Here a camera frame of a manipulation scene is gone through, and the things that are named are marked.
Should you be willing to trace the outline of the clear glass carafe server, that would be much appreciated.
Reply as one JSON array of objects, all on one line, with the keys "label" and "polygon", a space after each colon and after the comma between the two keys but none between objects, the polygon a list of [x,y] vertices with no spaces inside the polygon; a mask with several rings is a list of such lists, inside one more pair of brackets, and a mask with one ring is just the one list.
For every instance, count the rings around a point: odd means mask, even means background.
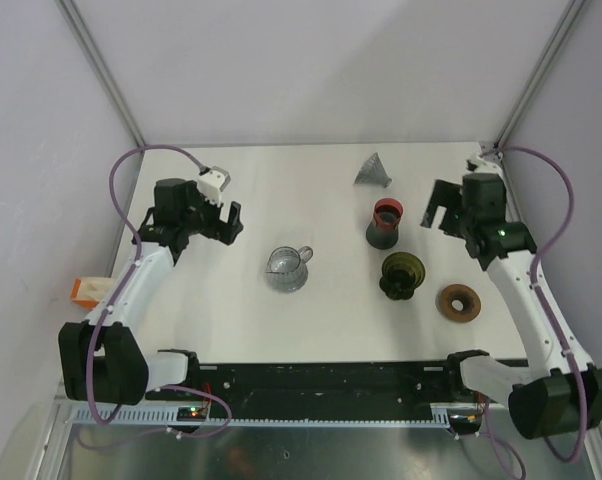
[{"label": "clear glass carafe server", "polygon": [[267,285],[279,293],[292,293],[300,290],[307,282],[307,263],[313,257],[310,246],[295,249],[281,246],[272,251],[265,267]]}]

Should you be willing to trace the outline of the clear glass dripper cone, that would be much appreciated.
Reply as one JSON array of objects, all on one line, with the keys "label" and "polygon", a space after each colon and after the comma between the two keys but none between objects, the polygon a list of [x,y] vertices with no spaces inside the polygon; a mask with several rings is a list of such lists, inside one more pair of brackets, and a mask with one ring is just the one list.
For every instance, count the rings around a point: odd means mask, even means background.
[{"label": "clear glass dripper cone", "polygon": [[373,185],[382,188],[388,188],[391,183],[392,179],[387,174],[377,152],[364,161],[354,179],[355,185]]}]

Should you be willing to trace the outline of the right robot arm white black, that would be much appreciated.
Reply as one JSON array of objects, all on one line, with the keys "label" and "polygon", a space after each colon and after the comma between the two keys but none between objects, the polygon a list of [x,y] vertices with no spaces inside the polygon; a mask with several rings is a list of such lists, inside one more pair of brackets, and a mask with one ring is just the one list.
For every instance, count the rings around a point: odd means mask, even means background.
[{"label": "right robot arm white black", "polygon": [[505,406],[526,439],[589,430],[602,420],[602,368],[567,326],[521,222],[505,216],[500,175],[470,173],[461,183],[435,182],[422,225],[431,227],[438,208],[446,235],[461,238],[502,296],[525,349],[526,368],[510,367],[482,350],[453,353],[442,376],[444,393],[465,401],[475,392]]}]

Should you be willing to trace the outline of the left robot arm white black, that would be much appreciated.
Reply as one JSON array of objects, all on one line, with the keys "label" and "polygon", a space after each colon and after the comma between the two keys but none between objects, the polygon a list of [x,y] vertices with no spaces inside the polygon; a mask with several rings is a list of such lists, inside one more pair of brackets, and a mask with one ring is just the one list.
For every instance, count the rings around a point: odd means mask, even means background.
[{"label": "left robot arm white black", "polygon": [[231,245],[242,232],[239,203],[232,202],[228,216],[221,216],[221,197],[229,182],[229,174],[218,168],[195,180],[156,182],[154,204],[135,230],[135,250],[113,287],[84,321],[66,323],[59,332],[69,399],[136,405],[148,392],[166,385],[183,400],[200,392],[195,353],[162,348],[145,354],[135,333],[190,237],[202,235]]}]

